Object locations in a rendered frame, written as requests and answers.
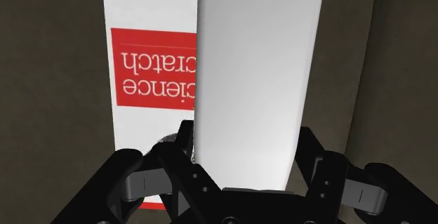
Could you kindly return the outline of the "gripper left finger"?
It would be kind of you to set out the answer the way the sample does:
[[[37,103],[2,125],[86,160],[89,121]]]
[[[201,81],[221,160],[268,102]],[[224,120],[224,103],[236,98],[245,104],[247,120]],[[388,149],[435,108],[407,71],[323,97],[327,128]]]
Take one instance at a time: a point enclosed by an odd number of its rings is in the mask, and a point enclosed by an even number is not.
[[[143,154],[114,152],[51,224],[127,224],[144,198],[159,195],[170,224],[223,224],[221,190],[191,162],[194,123],[182,121],[174,142],[157,143]]]

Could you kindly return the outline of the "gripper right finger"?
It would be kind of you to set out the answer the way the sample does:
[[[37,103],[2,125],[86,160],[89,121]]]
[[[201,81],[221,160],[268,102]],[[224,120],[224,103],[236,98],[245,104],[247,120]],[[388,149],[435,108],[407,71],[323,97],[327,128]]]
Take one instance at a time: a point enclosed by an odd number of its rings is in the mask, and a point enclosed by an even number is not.
[[[346,224],[341,206],[352,208],[364,224],[438,224],[438,204],[394,167],[352,164],[325,150],[310,128],[300,127],[295,162],[308,186],[303,224]]]

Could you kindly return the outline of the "white rectangular block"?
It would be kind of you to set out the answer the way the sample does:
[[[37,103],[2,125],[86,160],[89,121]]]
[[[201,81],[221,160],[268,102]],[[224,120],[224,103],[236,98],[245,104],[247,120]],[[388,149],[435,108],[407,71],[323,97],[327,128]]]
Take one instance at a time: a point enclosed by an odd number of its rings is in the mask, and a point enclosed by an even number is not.
[[[284,190],[322,0],[198,0],[196,161],[221,187]]]

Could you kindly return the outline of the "white book with red panel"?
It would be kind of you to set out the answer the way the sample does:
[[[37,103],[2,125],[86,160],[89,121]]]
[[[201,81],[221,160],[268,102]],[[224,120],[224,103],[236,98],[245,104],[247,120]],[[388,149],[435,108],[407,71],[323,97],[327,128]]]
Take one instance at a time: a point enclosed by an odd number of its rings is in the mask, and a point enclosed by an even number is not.
[[[114,147],[148,152],[194,117],[197,0],[103,0]]]

